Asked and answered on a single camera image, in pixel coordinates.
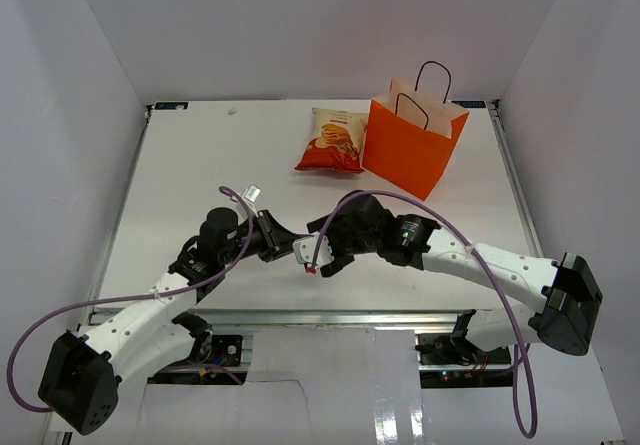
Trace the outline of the orange chips bag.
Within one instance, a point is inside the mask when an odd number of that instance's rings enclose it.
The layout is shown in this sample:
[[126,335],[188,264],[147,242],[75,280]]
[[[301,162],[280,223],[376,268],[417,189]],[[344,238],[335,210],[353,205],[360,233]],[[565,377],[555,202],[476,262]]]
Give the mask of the orange chips bag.
[[363,173],[361,151],[369,115],[317,107],[312,113],[312,136],[295,169]]

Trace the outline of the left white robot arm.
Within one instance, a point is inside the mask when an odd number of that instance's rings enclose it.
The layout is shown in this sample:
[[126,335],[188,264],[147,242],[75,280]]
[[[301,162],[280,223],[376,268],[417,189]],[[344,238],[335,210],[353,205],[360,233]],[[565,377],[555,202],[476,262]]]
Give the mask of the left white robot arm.
[[176,361],[199,364],[209,357],[208,326],[190,311],[231,266],[251,256],[285,257],[301,238],[267,210],[245,220],[230,208],[211,210],[149,298],[129,300],[101,325],[80,336],[65,332],[53,343],[39,398],[79,434],[95,432],[114,413],[121,386]]

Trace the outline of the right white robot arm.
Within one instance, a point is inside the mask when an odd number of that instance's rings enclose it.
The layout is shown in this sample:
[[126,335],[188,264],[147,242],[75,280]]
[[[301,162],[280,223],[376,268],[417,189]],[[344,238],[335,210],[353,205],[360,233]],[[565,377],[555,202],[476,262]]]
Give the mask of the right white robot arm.
[[466,364],[527,343],[571,356],[589,351],[603,295],[583,257],[552,260],[473,242],[423,203],[416,205],[422,215],[395,215],[379,202],[381,195],[351,192],[329,215],[308,223],[309,237],[293,246],[297,262],[328,278],[356,256],[373,253],[394,266],[495,291],[501,308],[462,312],[451,334],[452,353]]

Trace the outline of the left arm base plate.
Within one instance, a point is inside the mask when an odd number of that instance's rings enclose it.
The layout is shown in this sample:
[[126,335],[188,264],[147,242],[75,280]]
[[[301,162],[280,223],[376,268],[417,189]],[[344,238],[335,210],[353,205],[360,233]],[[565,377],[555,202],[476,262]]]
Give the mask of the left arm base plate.
[[147,379],[149,385],[241,386],[243,365],[241,335],[212,335],[197,358],[176,362]]

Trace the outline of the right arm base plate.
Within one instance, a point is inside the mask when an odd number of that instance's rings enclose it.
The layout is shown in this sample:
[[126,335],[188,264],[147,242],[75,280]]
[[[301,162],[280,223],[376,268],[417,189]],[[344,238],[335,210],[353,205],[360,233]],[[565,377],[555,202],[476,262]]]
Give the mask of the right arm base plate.
[[513,361],[508,348],[485,352],[467,339],[467,326],[475,310],[461,312],[451,332],[422,333],[415,350],[422,389],[509,388]]

